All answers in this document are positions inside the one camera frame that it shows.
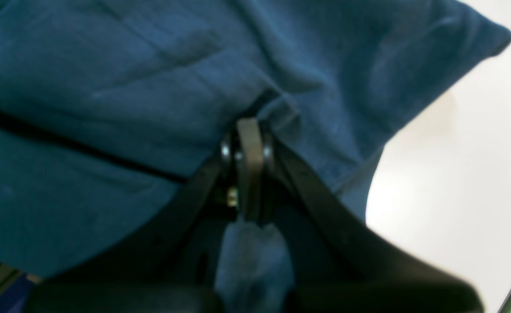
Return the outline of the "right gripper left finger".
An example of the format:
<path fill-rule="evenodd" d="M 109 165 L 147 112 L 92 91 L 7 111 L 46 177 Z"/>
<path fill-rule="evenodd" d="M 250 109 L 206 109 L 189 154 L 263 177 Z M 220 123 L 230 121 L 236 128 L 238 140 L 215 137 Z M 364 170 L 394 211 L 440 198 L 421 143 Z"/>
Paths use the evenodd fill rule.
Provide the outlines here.
<path fill-rule="evenodd" d="M 150 221 L 33 291 L 26 313 L 223 313 L 214 289 L 226 226 L 226 184 L 238 144 L 219 149 Z"/>

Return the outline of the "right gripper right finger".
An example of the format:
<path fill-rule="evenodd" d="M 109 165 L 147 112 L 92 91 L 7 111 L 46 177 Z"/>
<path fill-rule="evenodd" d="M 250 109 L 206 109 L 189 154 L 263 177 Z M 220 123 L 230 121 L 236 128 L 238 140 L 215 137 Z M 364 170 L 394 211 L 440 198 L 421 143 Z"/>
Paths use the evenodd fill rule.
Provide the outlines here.
<path fill-rule="evenodd" d="M 239 208 L 283 232 L 295 285 L 284 313 L 482 313 L 468 283 L 410 256 L 351 214 L 254 118 L 238 122 Z"/>

